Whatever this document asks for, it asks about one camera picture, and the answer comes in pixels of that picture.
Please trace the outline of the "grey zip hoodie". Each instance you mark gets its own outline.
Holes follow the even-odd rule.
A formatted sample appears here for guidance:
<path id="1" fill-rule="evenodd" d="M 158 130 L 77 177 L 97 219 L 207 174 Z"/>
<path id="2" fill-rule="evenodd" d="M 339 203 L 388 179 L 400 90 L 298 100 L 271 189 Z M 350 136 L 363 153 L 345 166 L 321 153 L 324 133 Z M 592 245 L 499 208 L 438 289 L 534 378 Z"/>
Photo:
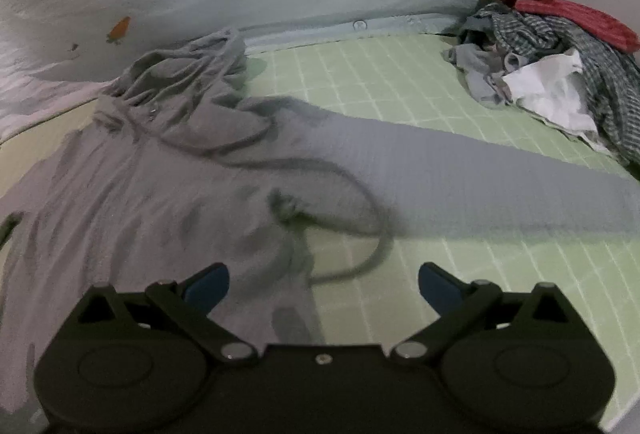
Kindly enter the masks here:
<path id="1" fill-rule="evenodd" d="M 421 264 L 557 284 L 639 397 L 639 184 L 483 109 L 434 36 L 247 56 L 233 30 L 136 59 L 97 102 L 1 150 L 1 428 L 37 433 L 35 362 L 90 286 L 214 263 L 213 318 L 257 345 L 391 346 L 431 322 Z"/>

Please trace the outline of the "green grid-pattern mat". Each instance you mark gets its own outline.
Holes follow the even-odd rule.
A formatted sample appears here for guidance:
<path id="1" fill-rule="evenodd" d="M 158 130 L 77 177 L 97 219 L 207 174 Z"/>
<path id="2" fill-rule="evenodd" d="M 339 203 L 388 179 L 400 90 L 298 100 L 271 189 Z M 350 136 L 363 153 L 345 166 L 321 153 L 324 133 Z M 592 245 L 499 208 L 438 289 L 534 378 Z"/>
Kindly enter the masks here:
<path id="1" fill-rule="evenodd" d="M 210 312 L 257 346 L 319 339 L 314 274 L 294 225 L 372 236 L 572 232 L 631 238 L 639 187 L 539 154 L 350 118 L 240 91 L 243 46 L 214 35 L 152 53 L 1 201 L 14 232 L 1 299 L 1 428 L 37 432 L 35 362 L 96 282 L 139 291 L 213 263 L 231 288 Z"/>

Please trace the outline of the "white garment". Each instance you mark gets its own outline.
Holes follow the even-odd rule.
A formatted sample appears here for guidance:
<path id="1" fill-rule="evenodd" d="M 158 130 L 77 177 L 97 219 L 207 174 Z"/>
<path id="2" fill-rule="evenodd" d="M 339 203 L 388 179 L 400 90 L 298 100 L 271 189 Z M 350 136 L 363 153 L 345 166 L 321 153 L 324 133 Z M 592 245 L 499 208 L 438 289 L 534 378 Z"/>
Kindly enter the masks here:
<path id="1" fill-rule="evenodd" d="M 576 48 L 526 64 L 503 79 L 518 108 L 600 154 L 611 154 L 587 107 L 584 66 Z"/>

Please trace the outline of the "small grey garment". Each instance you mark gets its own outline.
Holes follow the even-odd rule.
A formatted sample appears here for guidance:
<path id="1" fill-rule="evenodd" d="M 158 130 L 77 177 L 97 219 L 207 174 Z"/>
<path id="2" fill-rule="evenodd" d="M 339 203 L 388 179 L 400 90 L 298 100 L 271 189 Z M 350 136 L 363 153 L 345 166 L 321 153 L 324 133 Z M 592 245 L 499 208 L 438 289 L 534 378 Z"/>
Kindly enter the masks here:
<path id="1" fill-rule="evenodd" d="M 449 47 L 442 58 L 462 74 L 470 96 L 486 108 L 510 105 L 512 95 L 503 78 L 528 64 L 520 55 L 472 43 Z"/>

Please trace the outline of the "blue plaid shirt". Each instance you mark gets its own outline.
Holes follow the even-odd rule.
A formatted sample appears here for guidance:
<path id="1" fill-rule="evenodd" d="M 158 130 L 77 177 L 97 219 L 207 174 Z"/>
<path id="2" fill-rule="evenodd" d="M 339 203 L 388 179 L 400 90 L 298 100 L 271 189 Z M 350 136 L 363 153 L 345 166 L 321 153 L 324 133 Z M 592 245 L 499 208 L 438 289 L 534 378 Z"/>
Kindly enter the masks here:
<path id="1" fill-rule="evenodd" d="M 573 21 L 491 3 L 465 20 L 445 58 L 479 104 L 518 107 L 623 164 L 639 162 L 637 61 Z"/>

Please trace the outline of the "red knitted garment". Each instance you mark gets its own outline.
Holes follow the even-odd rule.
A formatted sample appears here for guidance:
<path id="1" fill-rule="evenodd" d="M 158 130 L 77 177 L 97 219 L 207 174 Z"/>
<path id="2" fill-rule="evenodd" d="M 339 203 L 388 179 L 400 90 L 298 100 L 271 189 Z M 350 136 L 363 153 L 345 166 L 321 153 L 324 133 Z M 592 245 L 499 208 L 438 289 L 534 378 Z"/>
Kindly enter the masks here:
<path id="1" fill-rule="evenodd" d="M 499 1 L 524 14 L 566 18 L 624 53 L 634 54 L 639 50 L 639 35 L 620 20 L 599 9 L 567 0 L 493 1 Z"/>

